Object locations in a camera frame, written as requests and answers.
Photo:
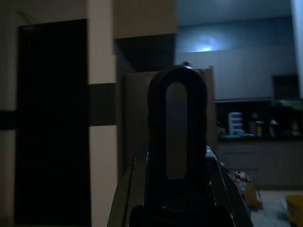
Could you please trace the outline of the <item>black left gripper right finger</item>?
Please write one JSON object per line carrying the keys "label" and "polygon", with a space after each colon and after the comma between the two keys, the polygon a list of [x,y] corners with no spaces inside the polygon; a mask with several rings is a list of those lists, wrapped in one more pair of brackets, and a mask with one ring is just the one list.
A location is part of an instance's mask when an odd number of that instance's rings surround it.
{"label": "black left gripper right finger", "polygon": [[209,146],[206,147],[205,161],[214,204],[211,214],[214,225],[216,227],[235,227],[236,219],[227,187],[217,157]]}

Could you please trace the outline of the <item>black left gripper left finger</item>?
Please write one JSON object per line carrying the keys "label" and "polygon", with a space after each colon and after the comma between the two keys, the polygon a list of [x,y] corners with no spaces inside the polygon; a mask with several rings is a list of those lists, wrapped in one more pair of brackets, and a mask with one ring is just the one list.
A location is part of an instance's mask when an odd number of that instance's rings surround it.
{"label": "black left gripper left finger", "polygon": [[148,151],[139,151],[117,185],[113,199],[114,227],[147,227],[145,203]]}

